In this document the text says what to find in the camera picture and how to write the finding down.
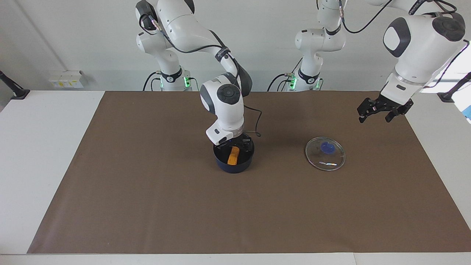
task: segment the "blue lid knob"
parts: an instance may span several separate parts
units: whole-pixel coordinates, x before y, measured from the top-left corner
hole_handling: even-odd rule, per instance
[[[335,153],[335,146],[329,142],[323,142],[321,144],[321,151],[323,151],[324,154],[331,155]]]

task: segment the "black pole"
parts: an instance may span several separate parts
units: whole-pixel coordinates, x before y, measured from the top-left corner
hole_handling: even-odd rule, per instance
[[[0,79],[13,91],[13,97],[11,97],[11,99],[24,99],[30,92],[29,89],[23,89],[19,84],[11,80],[2,71],[0,71]]]
[[[461,79],[450,91],[445,92],[445,93],[438,93],[439,98],[446,103],[454,103],[453,99],[451,97],[455,92],[460,90],[461,87],[464,86],[467,82],[471,80],[471,72],[469,72],[463,79]]]

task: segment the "orange object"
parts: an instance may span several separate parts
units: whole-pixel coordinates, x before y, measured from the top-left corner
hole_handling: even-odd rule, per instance
[[[237,165],[237,160],[239,158],[240,149],[237,146],[232,147],[231,154],[229,155],[229,159],[227,160],[227,164],[230,166]]]

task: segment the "round transparent lid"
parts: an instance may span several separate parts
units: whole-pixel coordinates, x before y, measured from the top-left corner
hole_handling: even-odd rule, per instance
[[[337,170],[345,163],[342,146],[327,137],[310,140],[306,145],[306,157],[313,166],[325,171]]]

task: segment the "white table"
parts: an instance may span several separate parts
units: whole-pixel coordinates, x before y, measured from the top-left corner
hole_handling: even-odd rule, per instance
[[[26,255],[103,94],[32,91],[0,112],[0,265],[471,264],[471,253]],[[414,101],[407,119],[470,226],[471,126],[434,94],[418,94]]]

